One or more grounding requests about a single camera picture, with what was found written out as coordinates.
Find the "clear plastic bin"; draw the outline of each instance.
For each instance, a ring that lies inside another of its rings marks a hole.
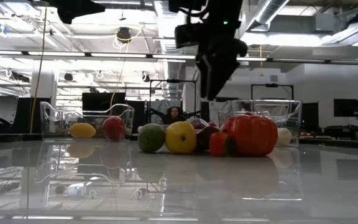
[[[122,184],[132,175],[131,150],[131,142],[46,140],[41,146],[34,182],[101,179]]]
[[[227,101],[218,112],[219,126],[232,116],[246,113],[267,116],[278,128],[287,128],[292,138],[288,146],[298,147],[301,126],[302,102],[295,100],[232,100]]]
[[[132,136],[134,114],[135,109],[124,104],[113,105],[106,111],[82,111],[64,107],[54,108],[47,102],[41,102],[42,138],[128,141]],[[111,125],[106,125],[103,129],[107,119],[113,120],[113,124],[110,123]],[[80,123],[86,125],[73,130],[73,125],[78,127]]]

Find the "white egg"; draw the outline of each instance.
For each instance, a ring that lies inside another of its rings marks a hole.
[[[277,128],[278,139],[276,146],[286,146],[291,142],[292,134],[287,128]]]

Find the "yellow lemon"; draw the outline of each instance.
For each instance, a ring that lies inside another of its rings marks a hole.
[[[68,131],[75,139],[89,139],[96,134],[94,127],[87,123],[73,124]]]

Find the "red tomato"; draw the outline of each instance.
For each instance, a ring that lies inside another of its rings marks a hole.
[[[103,134],[106,138],[119,142],[125,138],[125,131],[122,124],[122,119],[112,116],[106,119],[102,125]]]
[[[213,133],[209,139],[209,153],[212,156],[225,156],[229,135],[227,133]]]
[[[275,123],[265,116],[242,115],[232,120],[227,133],[240,156],[266,156],[278,139]]]
[[[233,117],[230,117],[227,119],[227,121],[223,124],[222,126],[222,130],[223,132],[228,132],[229,130],[231,130],[231,127],[233,126],[234,124],[234,120],[236,120],[237,116],[233,116]]]

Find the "metal frame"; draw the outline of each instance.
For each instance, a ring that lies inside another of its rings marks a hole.
[[[197,100],[197,84],[196,81],[193,80],[154,80],[151,79],[150,80],[150,86],[149,86],[149,102],[147,102],[147,111],[150,110],[151,108],[151,102],[152,102],[152,90],[155,88],[152,88],[152,83],[153,82],[158,82],[158,84],[156,85],[156,87],[161,84],[162,82],[167,82],[167,83],[194,83],[194,111],[196,111],[196,100]],[[149,118],[148,118],[148,122],[151,123],[152,121],[152,114],[149,113]]]
[[[264,86],[267,88],[277,88],[279,86],[281,87],[290,87],[291,88],[291,98],[294,100],[294,94],[293,94],[293,85],[280,85],[280,84],[251,84],[251,100],[254,99],[254,86]]]
[[[158,59],[180,59],[193,62],[195,55],[167,55],[167,54],[131,54],[117,52],[103,52],[105,57],[93,56],[92,54],[100,54],[100,52],[80,52],[84,55],[72,56],[73,52],[58,52],[67,55],[48,55],[45,52],[44,60],[126,60],[155,62]],[[0,57],[6,58],[26,58],[40,60],[40,55],[30,55],[28,51],[21,50],[0,50]],[[323,65],[358,65],[358,60],[342,60],[342,59],[318,59],[318,58],[280,58],[280,57],[238,57],[238,62],[272,62],[272,63],[305,63],[305,64],[323,64]]]

